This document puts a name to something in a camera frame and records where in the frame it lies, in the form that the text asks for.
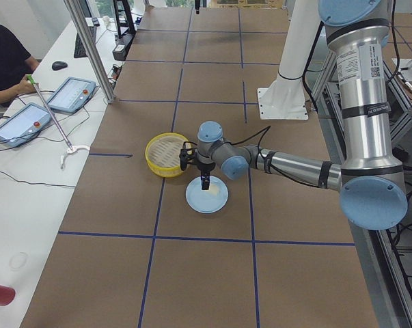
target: blue joint cap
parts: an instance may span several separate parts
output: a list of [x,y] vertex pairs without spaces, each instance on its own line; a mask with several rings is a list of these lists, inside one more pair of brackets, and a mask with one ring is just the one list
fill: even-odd
[[207,121],[200,125],[198,140],[203,142],[215,142],[222,138],[222,127],[214,121]]
[[221,170],[229,179],[236,180],[247,173],[248,163],[243,156],[232,156],[222,163]]
[[403,190],[378,176],[360,176],[348,181],[340,192],[340,206],[351,222],[368,230],[392,228],[408,211]]
[[381,0],[319,0],[318,13],[324,24],[343,27],[365,18],[380,2]]
[[386,45],[388,44],[388,39],[389,39],[389,36],[385,36],[385,37],[382,39],[382,41],[381,41],[381,46],[382,46],[382,48],[385,48],[385,47],[386,47]]

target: person's arm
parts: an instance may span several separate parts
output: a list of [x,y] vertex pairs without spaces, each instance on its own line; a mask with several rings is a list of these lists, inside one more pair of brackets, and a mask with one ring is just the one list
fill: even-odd
[[29,56],[29,58],[25,60],[25,63],[33,72],[36,70],[37,66],[39,66],[39,62],[33,56]]
[[34,87],[32,84],[28,83],[28,78],[25,75],[22,80],[20,80],[19,84],[0,91],[0,104],[15,99],[19,94],[28,94],[31,92],[35,92]]

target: label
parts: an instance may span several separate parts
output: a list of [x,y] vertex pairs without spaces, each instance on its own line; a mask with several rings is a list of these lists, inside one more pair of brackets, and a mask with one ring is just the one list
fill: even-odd
[[338,81],[340,85],[361,78],[361,64],[359,63],[359,51],[350,50],[336,58],[338,69]]
[[120,45],[118,45],[118,46],[115,48],[115,51],[116,51],[116,52],[120,52],[120,51],[123,51],[124,48],[125,48],[125,46],[124,46],[123,44],[120,44]]
[[369,118],[372,116],[378,115],[378,114],[389,113],[391,111],[387,103],[368,106],[367,110],[368,110],[367,115]]
[[380,44],[365,44],[359,47],[361,58],[362,79],[364,81],[383,79],[382,46]]

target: white desk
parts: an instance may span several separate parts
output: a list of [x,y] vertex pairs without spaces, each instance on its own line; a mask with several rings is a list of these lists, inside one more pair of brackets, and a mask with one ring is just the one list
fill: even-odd
[[[70,22],[34,72],[33,77],[41,90],[56,90],[69,76],[97,82],[89,59],[73,58],[76,34]],[[111,51],[115,47],[114,36],[112,32],[105,31],[102,21],[96,39],[96,47],[109,73],[113,64],[121,65],[122,62],[113,59]],[[67,62],[68,67],[53,71],[51,64],[56,60]],[[22,99],[26,103],[32,101],[41,104],[37,96],[24,96]],[[22,106],[21,101],[15,100],[6,115],[16,113]],[[104,94],[98,90],[85,106],[90,118],[69,136],[72,144],[90,145],[93,142],[106,106]],[[62,119],[65,116],[57,114],[57,117]],[[86,117],[86,112],[80,110],[60,124],[68,133]],[[55,126],[42,131],[40,136],[61,140]],[[0,152],[0,170],[19,180],[75,186],[88,152],[80,150],[69,156],[65,170],[60,170],[60,156],[65,151],[66,144],[63,141],[34,139],[20,148]],[[16,290],[13,302],[0,307],[0,328],[19,327],[73,191],[17,183],[0,174],[0,285],[11,286]]]

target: white plate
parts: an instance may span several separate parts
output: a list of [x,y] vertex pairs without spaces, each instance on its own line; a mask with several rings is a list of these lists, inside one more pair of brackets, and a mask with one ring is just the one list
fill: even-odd
[[186,200],[191,208],[200,213],[214,213],[225,205],[228,199],[227,186],[216,176],[210,177],[208,190],[201,189],[201,177],[197,177],[186,188]]

